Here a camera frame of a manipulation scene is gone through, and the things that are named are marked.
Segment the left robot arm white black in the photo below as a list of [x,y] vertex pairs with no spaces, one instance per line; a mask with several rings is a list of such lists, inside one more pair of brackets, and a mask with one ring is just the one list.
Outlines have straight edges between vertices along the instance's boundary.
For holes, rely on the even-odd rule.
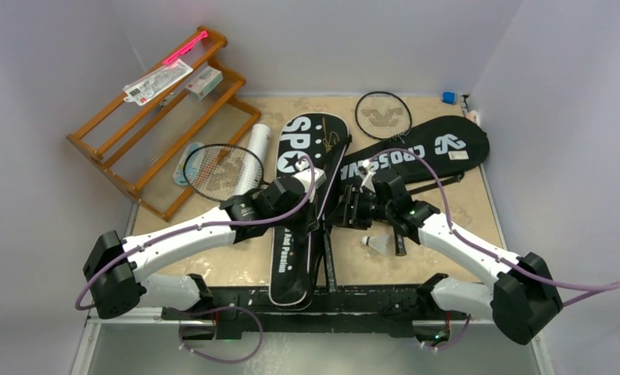
[[92,308],[104,320],[136,307],[169,307],[194,320],[204,318],[211,298],[203,279],[170,277],[159,270],[199,252],[261,237],[272,227],[308,231],[314,196],[325,180],[323,170],[304,170],[164,230],[127,238],[114,230],[101,234],[83,266],[87,283],[76,309],[84,309],[81,302],[90,294]]

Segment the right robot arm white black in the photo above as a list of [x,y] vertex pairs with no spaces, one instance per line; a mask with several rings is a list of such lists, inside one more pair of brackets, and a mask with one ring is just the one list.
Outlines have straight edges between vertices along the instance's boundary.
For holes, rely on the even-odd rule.
[[373,222],[387,224],[476,277],[463,282],[437,273],[425,281],[417,307],[428,318],[444,311],[466,313],[493,321],[505,337],[526,345],[563,309],[542,257],[520,257],[450,223],[446,212],[412,198],[398,177],[376,177],[371,188],[347,186],[326,221],[358,230]]

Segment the black SPORT racket bag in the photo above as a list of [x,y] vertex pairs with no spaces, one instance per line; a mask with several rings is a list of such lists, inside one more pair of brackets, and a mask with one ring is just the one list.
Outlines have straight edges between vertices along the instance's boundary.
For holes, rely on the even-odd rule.
[[292,176],[298,158],[306,155],[325,172],[326,181],[317,188],[314,202],[287,219],[291,227],[273,229],[268,298],[276,309],[299,311],[311,303],[324,256],[323,216],[337,195],[339,165],[350,141],[346,121],[327,112],[300,114],[281,130],[275,176]]

